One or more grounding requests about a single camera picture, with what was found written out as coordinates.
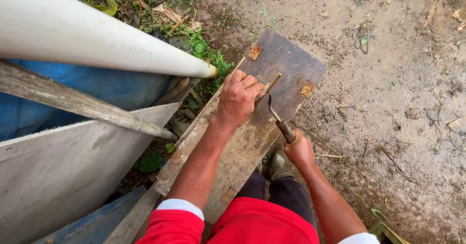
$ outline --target dirt ground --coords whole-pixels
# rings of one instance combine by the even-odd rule
[[[316,153],[345,157],[316,163],[368,228],[382,220],[410,243],[463,243],[466,119],[446,125],[466,115],[466,30],[452,18],[465,2],[200,0],[197,18],[230,61],[269,26],[327,63],[291,123]],[[362,24],[368,54],[355,48]]]

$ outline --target blue tarp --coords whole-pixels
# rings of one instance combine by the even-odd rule
[[[149,107],[181,77],[50,62],[9,60],[121,109]],[[0,92],[0,141],[88,120]]]

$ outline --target wooden pole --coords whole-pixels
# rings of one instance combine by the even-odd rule
[[[0,59],[0,91],[156,137],[178,140],[153,123],[57,81]]]

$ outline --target dark wooden plank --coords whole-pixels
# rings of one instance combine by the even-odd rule
[[[272,82],[278,73],[282,73],[282,77],[270,90],[272,106],[283,119],[291,119],[305,100],[300,94],[301,90],[309,81],[316,85],[326,66],[270,29],[264,31],[257,45],[263,49],[257,60],[243,59],[237,69],[254,75],[264,84]],[[191,125],[183,140],[178,142],[178,149],[171,161],[159,173],[155,189],[161,194],[168,193],[179,170],[204,134],[209,120],[215,115],[219,93],[201,111],[196,118],[197,122]],[[241,189],[279,135],[275,119],[266,100],[263,100],[247,122],[232,135],[222,152],[212,192],[204,209],[207,222],[217,221],[228,205],[222,199],[234,197],[232,193]]]

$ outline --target left hand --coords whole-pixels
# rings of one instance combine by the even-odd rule
[[[225,79],[213,119],[233,133],[254,111],[254,99],[265,96],[263,88],[255,77],[237,69]]]

